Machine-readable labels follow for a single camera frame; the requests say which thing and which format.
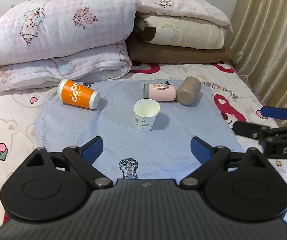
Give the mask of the brown pillow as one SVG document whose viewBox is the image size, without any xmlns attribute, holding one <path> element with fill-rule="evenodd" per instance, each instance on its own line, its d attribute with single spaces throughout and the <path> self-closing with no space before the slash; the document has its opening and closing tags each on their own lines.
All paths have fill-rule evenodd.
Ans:
<svg viewBox="0 0 287 240">
<path fill-rule="evenodd" d="M 201 63 L 211 64 L 231 58 L 227 48 L 199 50 L 193 48 L 162 46 L 141 40 L 127 39 L 128 55 L 141 63 Z"/>
</svg>

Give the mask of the white leaf-print paper cup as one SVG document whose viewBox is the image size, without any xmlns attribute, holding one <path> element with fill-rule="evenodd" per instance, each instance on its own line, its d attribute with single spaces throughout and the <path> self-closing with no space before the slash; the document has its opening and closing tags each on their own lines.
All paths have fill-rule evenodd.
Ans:
<svg viewBox="0 0 287 240">
<path fill-rule="evenodd" d="M 160 112 L 160 105 L 152 99 L 141 99 L 134 105 L 135 126 L 139 131 L 150 131 Z"/>
</svg>

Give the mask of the cream brown folded blanket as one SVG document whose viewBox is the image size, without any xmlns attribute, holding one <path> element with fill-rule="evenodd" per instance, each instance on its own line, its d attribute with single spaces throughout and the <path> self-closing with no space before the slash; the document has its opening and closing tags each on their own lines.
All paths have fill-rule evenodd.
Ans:
<svg viewBox="0 0 287 240">
<path fill-rule="evenodd" d="M 137 14 L 135 30 L 151 44 L 194 49 L 222 49 L 224 31 L 197 18 Z"/>
</svg>

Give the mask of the pink cylindrical cup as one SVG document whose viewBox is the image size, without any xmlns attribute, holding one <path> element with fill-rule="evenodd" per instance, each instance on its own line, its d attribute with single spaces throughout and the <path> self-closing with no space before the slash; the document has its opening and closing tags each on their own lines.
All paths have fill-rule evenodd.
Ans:
<svg viewBox="0 0 287 240">
<path fill-rule="evenodd" d="M 172 85 L 145 83 L 143 85 L 143 97 L 155 101 L 172 102 L 176 99 L 177 90 Z"/>
</svg>

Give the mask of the pink bear-print pillow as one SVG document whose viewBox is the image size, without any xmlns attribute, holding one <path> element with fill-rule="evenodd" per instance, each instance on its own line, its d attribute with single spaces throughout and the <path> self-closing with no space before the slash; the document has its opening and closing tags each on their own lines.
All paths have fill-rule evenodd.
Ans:
<svg viewBox="0 0 287 240">
<path fill-rule="evenodd" d="M 189 17 L 211 22 L 226 31 L 233 26 L 227 15 L 206 0 L 135 0 L 137 12 L 159 16 Z"/>
</svg>

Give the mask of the taupe brown cup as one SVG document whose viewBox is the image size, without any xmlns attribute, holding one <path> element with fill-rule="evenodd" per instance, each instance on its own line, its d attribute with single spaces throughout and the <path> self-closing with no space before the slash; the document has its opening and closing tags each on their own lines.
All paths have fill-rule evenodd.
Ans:
<svg viewBox="0 0 287 240">
<path fill-rule="evenodd" d="M 187 77 L 177 89 L 177 101 L 189 106 L 194 103 L 201 90 L 201 82 L 193 76 Z"/>
</svg>

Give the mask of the pink checkered folded quilt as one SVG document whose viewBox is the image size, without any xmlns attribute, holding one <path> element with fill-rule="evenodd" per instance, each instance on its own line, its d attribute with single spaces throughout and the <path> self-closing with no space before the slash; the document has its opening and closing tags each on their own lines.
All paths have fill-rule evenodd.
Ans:
<svg viewBox="0 0 287 240">
<path fill-rule="evenodd" d="M 0 93 L 62 79 L 118 79 L 131 69 L 125 44 L 135 0 L 31 0 L 0 18 Z"/>
</svg>

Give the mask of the beige curtain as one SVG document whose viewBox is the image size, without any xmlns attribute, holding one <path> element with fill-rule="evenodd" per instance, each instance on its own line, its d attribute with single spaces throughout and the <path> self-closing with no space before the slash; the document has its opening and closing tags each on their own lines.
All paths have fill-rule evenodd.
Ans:
<svg viewBox="0 0 287 240">
<path fill-rule="evenodd" d="M 234 67 L 266 105 L 287 107 L 287 0 L 238 0 L 232 24 Z"/>
</svg>

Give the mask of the orange CoCo paper cup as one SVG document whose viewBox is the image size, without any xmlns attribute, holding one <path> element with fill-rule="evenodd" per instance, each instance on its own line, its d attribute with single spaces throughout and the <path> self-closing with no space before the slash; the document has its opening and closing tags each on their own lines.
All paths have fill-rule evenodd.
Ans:
<svg viewBox="0 0 287 240">
<path fill-rule="evenodd" d="M 62 103 L 86 109 L 96 109 L 100 100 L 99 92 L 69 79 L 60 81 L 57 96 Z"/>
</svg>

